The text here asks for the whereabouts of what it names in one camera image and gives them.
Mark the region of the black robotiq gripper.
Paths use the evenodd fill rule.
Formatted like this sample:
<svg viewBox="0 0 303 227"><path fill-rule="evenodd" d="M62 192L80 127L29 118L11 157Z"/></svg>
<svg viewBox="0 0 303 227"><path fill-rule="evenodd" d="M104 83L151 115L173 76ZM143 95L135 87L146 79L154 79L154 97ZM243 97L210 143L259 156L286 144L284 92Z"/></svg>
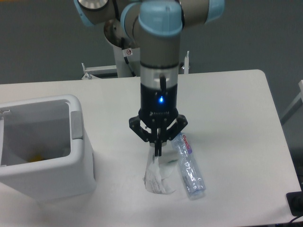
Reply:
<svg viewBox="0 0 303 227"><path fill-rule="evenodd" d="M167 140L173 140L188 125L186 117L178 114L177 90L177 85L161 91L141 84L139 116L129 119L130 129L144 142L154 145L155 157L161 157ZM141 120L151 132L141 126Z"/></svg>

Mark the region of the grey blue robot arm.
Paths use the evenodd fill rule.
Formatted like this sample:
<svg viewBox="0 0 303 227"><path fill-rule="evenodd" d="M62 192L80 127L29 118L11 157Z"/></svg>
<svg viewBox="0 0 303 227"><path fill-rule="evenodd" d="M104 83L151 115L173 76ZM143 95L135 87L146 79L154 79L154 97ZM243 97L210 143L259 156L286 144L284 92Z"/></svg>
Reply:
<svg viewBox="0 0 303 227"><path fill-rule="evenodd" d="M223 0L76 0L87 26L118 20L124 36L140 47L141 107L130 128L154 147L155 156L186 126L177 110L180 35L218 19Z"/></svg>

